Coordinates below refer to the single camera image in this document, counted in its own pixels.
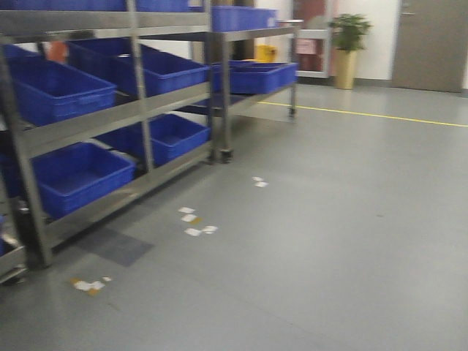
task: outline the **gray door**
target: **gray door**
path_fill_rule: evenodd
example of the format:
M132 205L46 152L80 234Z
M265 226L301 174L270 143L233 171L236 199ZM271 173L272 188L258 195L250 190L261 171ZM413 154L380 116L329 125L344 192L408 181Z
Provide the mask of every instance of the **gray door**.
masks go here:
M393 86L460 92L468 0L402 0Z

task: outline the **gold planter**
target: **gold planter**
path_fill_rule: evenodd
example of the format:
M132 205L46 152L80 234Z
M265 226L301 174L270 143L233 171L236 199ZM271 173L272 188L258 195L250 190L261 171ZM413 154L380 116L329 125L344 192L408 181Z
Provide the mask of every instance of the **gold planter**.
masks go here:
M335 87L338 89L352 89L356 74L357 51L336 51Z

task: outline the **green plant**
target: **green plant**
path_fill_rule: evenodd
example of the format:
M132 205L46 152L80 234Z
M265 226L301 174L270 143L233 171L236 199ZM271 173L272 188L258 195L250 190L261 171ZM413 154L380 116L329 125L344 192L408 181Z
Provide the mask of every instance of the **green plant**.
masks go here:
M328 25L333 28L333 45L339 50L363 50L363 36L368 34L371 24L365 15L344 13L334 18Z

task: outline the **potted plant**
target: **potted plant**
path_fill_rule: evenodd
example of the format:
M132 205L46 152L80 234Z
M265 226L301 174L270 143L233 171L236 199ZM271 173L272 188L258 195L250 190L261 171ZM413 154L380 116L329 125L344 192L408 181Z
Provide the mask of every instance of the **potted plant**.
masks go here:
M363 50L363 36L371 28L364 15L342 14L329 24L333 29L333 45L338 49L336 57L335 87L352 89L356 72L356 58Z

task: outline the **dark floor mat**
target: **dark floor mat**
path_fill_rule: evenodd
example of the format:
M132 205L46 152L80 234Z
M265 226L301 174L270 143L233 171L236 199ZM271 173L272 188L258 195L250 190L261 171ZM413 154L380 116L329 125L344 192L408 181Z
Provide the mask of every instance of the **dark floor mat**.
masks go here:
M154 247L153 244L109 228L101 228L87 235L79 240L76 246L124 267L133 265Z

